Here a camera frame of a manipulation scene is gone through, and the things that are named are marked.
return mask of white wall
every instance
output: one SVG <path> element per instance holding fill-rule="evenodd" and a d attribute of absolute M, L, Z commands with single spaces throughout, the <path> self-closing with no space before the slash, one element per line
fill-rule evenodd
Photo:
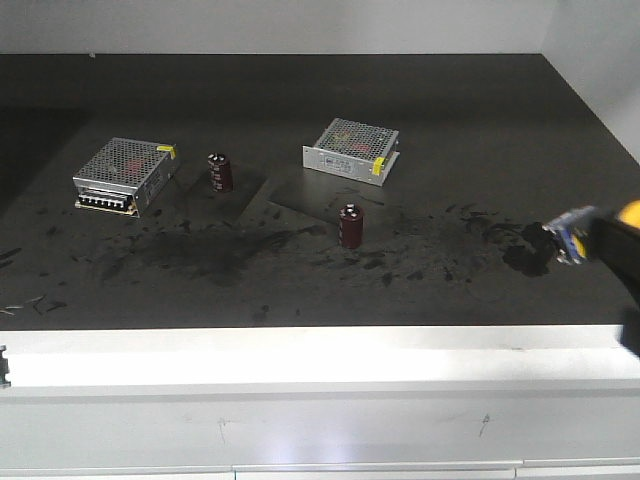
<path fill-rule="evenodd" d="M 0 0 L 4 53 L 536 53 L 555 0 Z"/>
<path fill-rule="evenodd" d="M 542 53 L 640 160 L 640 2 L 558 1 Z"/>

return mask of power supply unit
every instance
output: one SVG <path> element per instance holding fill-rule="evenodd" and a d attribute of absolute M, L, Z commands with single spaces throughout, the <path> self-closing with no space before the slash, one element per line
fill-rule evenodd
<path fill-rule="evenodd" d="M 302 166 L 381 186 L 400 155 L 398 135 L 335 118 L 313 147 L 302 147 Z"/>
<path fill-rule="evenodd" d="M 76 207 L 139 217 L 179 165 L 173 145 L 112 138 L 73 176 Z"/>

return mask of metal mesh cover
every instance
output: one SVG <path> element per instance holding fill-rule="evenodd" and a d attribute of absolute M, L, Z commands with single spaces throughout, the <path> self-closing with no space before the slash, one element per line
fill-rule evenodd
<path fill-rule="evenodd" d="M 168 155 L 157 143 L 112 138 L 76 174 L 76 177 L 137 187 Z"/>
<path fill-rule="evenodd" d="M 374 161 L 386 157 L 394 130 L 336 118 L 315 144 L 316 148 Z"/>

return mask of yellow label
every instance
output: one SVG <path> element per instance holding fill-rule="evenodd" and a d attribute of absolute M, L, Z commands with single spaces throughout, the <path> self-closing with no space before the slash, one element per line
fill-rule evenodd
<path fill-rule="evenodd" d="M 380 173 L 382 173 L 383 163 L 384 163 L 384 157 L 376 158 L 376 161 L 373 162 L 373 169 L 371 170 L 371 173 L 373 173 L 374 175 L 380 175 Z"/>
<path fill-rule="evenodd" d="M 576 247 L 578 255 L 582 258 L 587 258 L 587 248 L 584 246 L 584 243 L 582 243 L 582 241 L 575 235 L 571 235 L 571 240 L 573 240 L 573 244 Z"/>
<path fill-rule="evenodd" d="M 624 207 L 618 214 L 618 219 L 630 227 L 640 228 L 640 200 Z"/>
<path fill-rule="evenodd" d="M 169 152 L 171 154 L 171 160 L 176 158 L 176 148 L 173 145 L 159 145 L 156 150 L 159 152 Z"/>

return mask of electrolytic capacitor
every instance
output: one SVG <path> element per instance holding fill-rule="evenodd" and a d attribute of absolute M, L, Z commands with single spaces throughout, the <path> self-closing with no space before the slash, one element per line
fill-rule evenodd
<path fill-rule="evenodd" d="M 340 244 L 346 248 L 358 248 L 362 243 L 364 210 L 349 203 L 340 209 Z"/>
<path fill-rule="evenodd" d="M 211 183 L 216 192 L 230 192 L 233 190 L 233 176 L 231 162 L 224 153 L 212 153 L 208 157 Z"/>

